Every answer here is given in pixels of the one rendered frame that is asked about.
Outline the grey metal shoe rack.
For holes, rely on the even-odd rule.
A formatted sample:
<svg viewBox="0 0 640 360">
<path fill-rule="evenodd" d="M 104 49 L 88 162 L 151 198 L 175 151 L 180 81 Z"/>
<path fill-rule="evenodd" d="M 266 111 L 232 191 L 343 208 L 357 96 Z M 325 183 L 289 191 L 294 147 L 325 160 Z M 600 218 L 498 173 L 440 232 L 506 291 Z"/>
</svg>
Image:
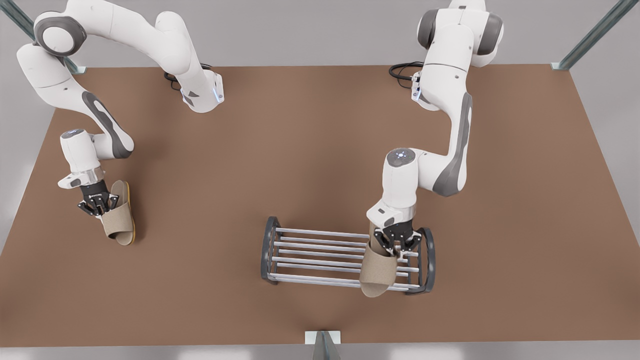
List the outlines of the grey metal shoe rack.
<svg viewBox="0 0 640 360">
<path fill-rule="evenodd" d="M 429 293 L 435 285 L 435 245 L 429 228 L 412 251 L 397 251 L 396 279 L 388 290 L 407 296 Z M 275 216 L 267 219 L 262 241 L 260 275 L 280 282 L 358 288 L 370 234 L 284 228 Z"/>
</svg>

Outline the tan slipper with yellow sole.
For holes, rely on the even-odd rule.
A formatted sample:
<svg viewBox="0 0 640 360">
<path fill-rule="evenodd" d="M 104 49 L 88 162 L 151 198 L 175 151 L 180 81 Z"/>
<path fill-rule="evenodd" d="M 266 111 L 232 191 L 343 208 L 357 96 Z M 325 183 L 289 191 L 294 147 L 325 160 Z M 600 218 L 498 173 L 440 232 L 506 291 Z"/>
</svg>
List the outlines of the tan slipper with yellow sole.
<svg viewBox="0 0 640 360">
<path fill-rule="evenodd" d="M 110 193 L 118 196 L 117 206 L 102 215 L 103 230 L 108 238 L 116 240 L 121 246 L 135 241 L 135 221 L 130 204 L 130 185 L 123 180 L 113 183 Z"/>
</svg>

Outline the silver frame post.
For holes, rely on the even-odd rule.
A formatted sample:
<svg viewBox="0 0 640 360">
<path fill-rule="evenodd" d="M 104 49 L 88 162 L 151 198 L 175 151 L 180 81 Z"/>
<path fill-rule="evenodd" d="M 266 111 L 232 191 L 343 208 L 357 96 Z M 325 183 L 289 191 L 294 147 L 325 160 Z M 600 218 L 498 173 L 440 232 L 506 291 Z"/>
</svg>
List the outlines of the silver frame post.
<svg viewBox="0 0 640 360">
<path fill-rule="evenodd" d="M 569 71 L 594 47 L 640 0 L 618 0 L 596 25 L 557 63 L 551 63 L 554 71 Z"/>
<path fill-rule="evenodd" d="M 0 0 L 0 10 L 35 42 L 34 21 L 13 0 Z M 86 66 L 77 66 L 68 57 L 64 57 L 63 60 L 72 75 L 84 75 L 86 73 Z"/>
<path fill-rule="evenodd" d="M 341 331 L 305 331 L 305 344 L 313 345 L 312 360 L 341 360 L 336 345 L 342 343 Z"/>
</svg>

